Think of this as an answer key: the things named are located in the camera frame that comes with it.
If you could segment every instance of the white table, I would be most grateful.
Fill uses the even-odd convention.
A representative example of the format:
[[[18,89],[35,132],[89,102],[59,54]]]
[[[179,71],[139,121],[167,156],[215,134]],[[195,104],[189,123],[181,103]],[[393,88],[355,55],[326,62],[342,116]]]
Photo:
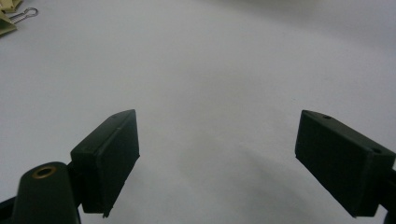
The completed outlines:
[[[0,38],[0,200],[108,116],[136,109],[141,158],[108,219],[353,218],[294,157],[300,113],[396,148],[393,0],[26,0]]]

